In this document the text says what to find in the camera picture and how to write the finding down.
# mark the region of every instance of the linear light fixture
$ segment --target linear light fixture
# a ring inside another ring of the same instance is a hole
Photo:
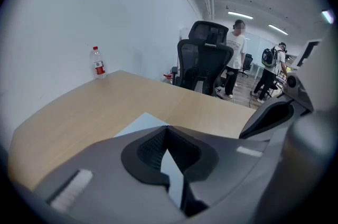
[[[329,11],[322,11],[322,14],[325,16],[326,20],[332,24],[334,21],[334,18],[331,16]]]
[[[285,35],[288,35],[285,31],[282,31],[281,29],[279,29],[279,28],[277,28],[277,27],[275,27],[275,26],[272,26],[271,24],[269,25],[269,27],[272,27],[272,28],[274,28],[275,30],[284,33]]]
[[[241,16],[241,17],[248,18],[248,19],[253,19],[252,16],[249,16],[249,15],[243,15],[243,14],[239,14],[239,13],[235,13],[235,12],[231,12],[231,11],[229,11],[228,14],[229,14],[229,15],[237,15],[237,16]]]

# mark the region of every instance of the white t-shirt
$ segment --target white t-shirt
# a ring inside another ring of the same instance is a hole
[[[242,34],[235,36],[232,32],[228,33],[227,46],[233,49],[233,56],[227,66],[233,69],[240,69],[242,65],[241,53],[247,53],[245,36]]]
[[[275,50],[281,50],[279,46],[275,46]],[[281,62],[285,63],[285,53],[283,51],[277,52],[277,61],[275,67],[266,67],[264,68],[275,75],[278,75],[281,70]]]

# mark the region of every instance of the standing person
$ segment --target standing person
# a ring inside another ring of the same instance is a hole
[[[233,72],[232,76],[227,76],[228,82],[225,86],[226,95],[233,98],[233,87],[236,83],[238,71],[243,68],[247,44],[243,35],[245,24],[243,20],[236,20],[233,26],[233,32],[227,34],[227,46],[233,49],[233,56],[227,65],[228,72]]]
[[[260,81],[258,82],[255,90],[253,91],[252,95],[257,96],[258,90],[262,85],[264,85],[262,92],[257,99],[258,102],[261,104],[264,103],[263,97],[270,88],[271,84],[274,82],[275,76],[277,76],[280,72],[280,69],[282,69],[283,73],[287,77],[287,71],[285,66],[285,52],[286,52],[286,44],[280,43],[278,46],[274,47],[275,52],[277,52],[277,61],[276,65],[274,67],[266,67],[264,66],[263,75],[260,78]]]

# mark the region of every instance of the black backpack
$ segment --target black backpack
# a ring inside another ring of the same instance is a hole
[[[262,64],[266,67],[275,67],[278,59],[278,52],[281,50],[265,49],[262,54]]]

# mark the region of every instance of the chair headrest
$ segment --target chair headrest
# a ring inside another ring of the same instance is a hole
[[[208,44],[219,44],[225,41],[228,31],[227,27],[217,23],[196,21],[190,30],[189,39]]]

